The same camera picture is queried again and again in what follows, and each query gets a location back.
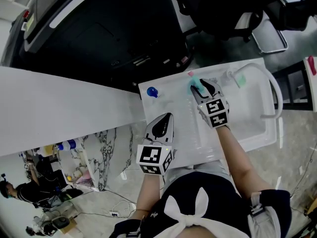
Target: sink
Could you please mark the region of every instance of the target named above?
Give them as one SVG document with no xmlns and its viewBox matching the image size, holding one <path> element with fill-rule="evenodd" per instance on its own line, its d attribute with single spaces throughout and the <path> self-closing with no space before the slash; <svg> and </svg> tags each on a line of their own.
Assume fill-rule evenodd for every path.
<svg viewBox="0 0 317 238">
<path fill-rule="evenodd" d="M 263 59 L 253 59 L 193 70 L 198 78 L 211 79 L 221 86 L 229 103 L 230 129 L 245 151 L 276 141 L 275 119 L 261 118 L 263 114 L 267 117 L 275 114 L 269 79 L 252 66 L 239 73 L 239 77 L 245 78 L 241 88 L 226 77 L 227 71 L 237 71 L 250 63 L 265 68 Z M 198 113 L 197 103 L 189 90 L 191 80 L 187 72 L 182 72 L 139 84 L 147 123 L 167 112 L 174 115 L 173 148 L 177 152 L 170 168 L 224 157 L 216 130 L 211 129 Z M 157 98 L 147 95 L 149 87 L 158 90 Z"/>
</svg>

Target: white faucet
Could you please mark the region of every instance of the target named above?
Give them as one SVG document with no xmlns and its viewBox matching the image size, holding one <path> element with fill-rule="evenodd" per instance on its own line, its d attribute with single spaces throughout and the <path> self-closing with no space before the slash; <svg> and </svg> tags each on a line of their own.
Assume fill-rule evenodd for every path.
<svg viewBox="0 0 317 238">
<path fill-rule="evenodd" d="M 261 115 L 262 119 L 277 119 L 280 117 L 282 110 L 283 110 L 283 97 L 282 97 L 282 92 L 281 89 L 276 81 L 276 79 L 273 77 L 273 75 L 265 68 L 260 66 L 257 63 L 251 62 L 248 63 L 247 65 L 241 67 L 240 69 L 233 71 L 231 69 L 228 69 L 226 71 L 227 77 L 230 79 L 233 79 L 234 82 L 237 84 L 237 86 L 240 88 L 240 85 L 238 84 L 237 80 L 236 80 L 236 75 L 240 72 L 242 72 L 243 70 L 250 68 L 250 67 L 255 67 L 257 69 L 259 69 L 260 71 L 263 72 L 263 74 L 265 76 L 268 77 L 268 79 L 270 80 L 275 92 L 276 92 L 276 97 L 277 97 L 277 111 L 274 115 Z"/>
</svg>

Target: bottle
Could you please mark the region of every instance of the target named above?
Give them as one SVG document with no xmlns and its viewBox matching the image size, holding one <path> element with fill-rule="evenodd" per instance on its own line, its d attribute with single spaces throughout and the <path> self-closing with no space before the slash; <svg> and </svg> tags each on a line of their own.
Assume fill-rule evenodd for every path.
<svg viewBox="0 0 317 238">
<path fill-rule="evenodd" d="M 81 147 L 81 141 L 78 138 L 75 138 L 56 144 L 56 146 L 59 149 L 59 151 L 69 151 L 71 149 Z"/>
</svg>

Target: black top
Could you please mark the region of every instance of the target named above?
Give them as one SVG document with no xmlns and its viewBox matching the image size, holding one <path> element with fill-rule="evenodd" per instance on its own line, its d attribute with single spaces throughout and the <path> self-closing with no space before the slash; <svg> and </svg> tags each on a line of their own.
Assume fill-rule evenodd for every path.
<svg viewBox="0 0 317 238">
<path fill-rule="evenodd" d="M 251 212 L 251 201 L 240 197 L 227 179 L 201 172 L 194 172 L 177 179 L 163 194 L 146 220 L 141 224 L 141 236 L 153 238 L 163 230 L 177 224 L 164 214 L 168 197 L 175 198 L 182 214 L 195 214 L 195 200 L 200 188 L 204 188 L 209 204 L 203 218 L 215 220 L 235 227 L 250 235 L 247 216 Z M 285 237 L 291 224 L 290 194 L 285 190 L 263 190 L 260 195 L 263 206 L 272 206 L 277 213 L 281 227 L 281 237 Z M 137 231 L 140 221 L 127 220 L 115 225 L 110 238 Z"/>
<path fill-rule="evenodd" d="M 36 204 L 42 204 L 53 196 L 50 192 L 42 190 L 33 180 L 29 183 L 20 184 L 16 190 L 18 191 L 18 199 Z"/>
</svg>

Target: white bow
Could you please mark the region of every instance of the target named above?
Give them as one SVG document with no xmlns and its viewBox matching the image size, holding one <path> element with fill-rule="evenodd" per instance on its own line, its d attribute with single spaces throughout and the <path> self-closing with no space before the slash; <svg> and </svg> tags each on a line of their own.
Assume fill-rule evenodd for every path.
<svg viewBox="0 0 317 238">
<path fill-rule="evenodd" d="M 180 212 L 175 198 L 169 196 L 165 204 L 164 213 L 172 219 L 177 220 L 178 223 L 168 229 L 165 229 L 163 232 L 155 236 L 155 238 L 175 238 L 186 227 L 191 227 L 192 225 L 202 226 L 208 229 L 217 238 L 249 238 L 247 234 L 234 227 L 219 221 L 202 218 L 207 211 L 208 202 L 208 195 L 201 187 L 196 196 L 195 215 L 185 215 Z"/>
</svg>

